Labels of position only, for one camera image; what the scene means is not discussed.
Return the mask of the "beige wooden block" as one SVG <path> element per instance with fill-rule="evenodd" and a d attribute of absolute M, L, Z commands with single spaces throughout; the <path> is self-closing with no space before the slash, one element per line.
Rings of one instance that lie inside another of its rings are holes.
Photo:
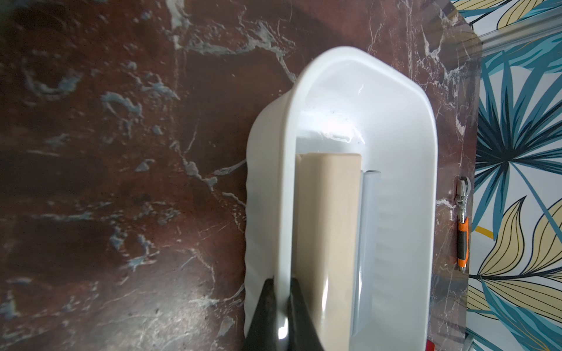
<path fill-rule="evenodd" d="M 297 157 L 293 274 L 325 350 L 348 350 L 361 156 Z"/>

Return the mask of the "grey block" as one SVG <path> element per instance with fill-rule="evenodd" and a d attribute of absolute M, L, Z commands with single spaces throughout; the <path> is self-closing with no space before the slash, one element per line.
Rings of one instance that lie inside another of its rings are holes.
<path fill-rule="evenodd" d="M 361 333 L 372 320 L 375 251 L 380 214 L 380 183 L 381 173 L 379 171 L 361 173 L 352 336 Z"/>

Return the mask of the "red clip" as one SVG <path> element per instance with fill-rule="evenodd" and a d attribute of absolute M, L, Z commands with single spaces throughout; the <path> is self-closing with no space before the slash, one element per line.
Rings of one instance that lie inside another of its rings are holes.
<path fill-rule="evenodd" d="M 426 343 L 425 351 L 435 351 L 435 350 L 436 350 L 435 344 L 428 339 Z"/>

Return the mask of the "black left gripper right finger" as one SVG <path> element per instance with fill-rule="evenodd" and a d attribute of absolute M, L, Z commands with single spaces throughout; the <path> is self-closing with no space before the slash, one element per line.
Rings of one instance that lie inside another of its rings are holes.
<path fill-rule="evenodd" d="M 288 327 L 289 350 L 324 351 L 296 278 L 291 279 Z"/>

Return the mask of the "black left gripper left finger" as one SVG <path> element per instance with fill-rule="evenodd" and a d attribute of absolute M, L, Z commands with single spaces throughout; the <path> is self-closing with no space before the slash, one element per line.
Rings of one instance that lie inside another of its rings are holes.
<path fill-rule="evenodd" d="M 277 300 L 274 280 L 266 279 L 258 300 L 243 351 L 274 351 L 277 349 Z"/>

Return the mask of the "white rectangular tray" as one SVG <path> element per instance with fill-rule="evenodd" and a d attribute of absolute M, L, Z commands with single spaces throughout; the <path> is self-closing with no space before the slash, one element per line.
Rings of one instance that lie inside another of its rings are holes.
<path fill-rule="evenodd" d="M 359 154 L 361 173 L 381 173 L 372 320 L 351 335 L 348 350 L 423 350 L 435 226 L 436 122 L 416 83 L 352 47 L 315 58 L 250 130 L 245 336 L 263 284 L 272 278 L 276 350 L 289 350 L 297 157 L 308 153 Z"/>

